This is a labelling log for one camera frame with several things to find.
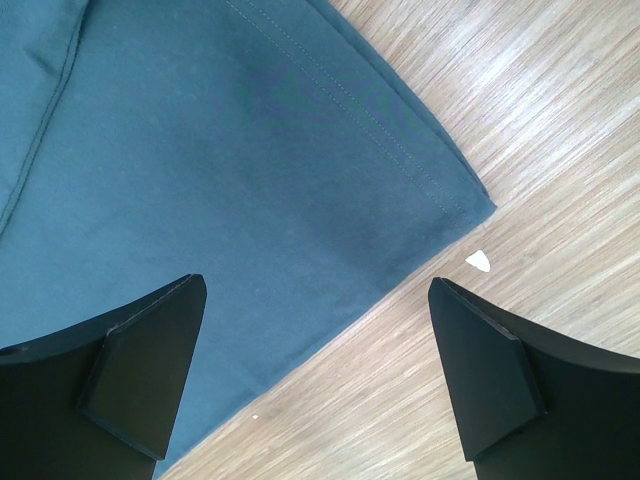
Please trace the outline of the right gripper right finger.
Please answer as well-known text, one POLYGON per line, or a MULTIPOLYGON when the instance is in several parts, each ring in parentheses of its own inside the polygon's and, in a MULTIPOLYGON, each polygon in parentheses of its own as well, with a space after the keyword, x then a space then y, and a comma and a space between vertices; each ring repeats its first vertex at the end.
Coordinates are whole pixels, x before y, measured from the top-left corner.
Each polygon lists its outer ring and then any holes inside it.
POLYGON ((428 301, 463 455, 480 479, 636 479, 639 361, 436 277, 428 301))

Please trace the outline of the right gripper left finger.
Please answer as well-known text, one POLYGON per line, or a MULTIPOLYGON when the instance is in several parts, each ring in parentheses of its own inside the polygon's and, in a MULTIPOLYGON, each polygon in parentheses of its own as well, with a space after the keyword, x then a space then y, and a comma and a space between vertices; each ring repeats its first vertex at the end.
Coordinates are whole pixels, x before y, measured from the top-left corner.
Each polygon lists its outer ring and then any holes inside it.
POLYGON ((205 310, 199 274, 1 351, 4 479, 150 479, 205 310))

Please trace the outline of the blue-grey t shirt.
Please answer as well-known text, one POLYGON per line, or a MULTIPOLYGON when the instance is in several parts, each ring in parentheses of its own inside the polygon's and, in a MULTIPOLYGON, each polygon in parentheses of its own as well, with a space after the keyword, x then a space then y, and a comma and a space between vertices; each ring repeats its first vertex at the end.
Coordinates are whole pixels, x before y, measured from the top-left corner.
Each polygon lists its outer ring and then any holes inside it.
POLYGON ((1 341, 201 274, 159 473, 494 209, 326 1, 1 5, 1 341))

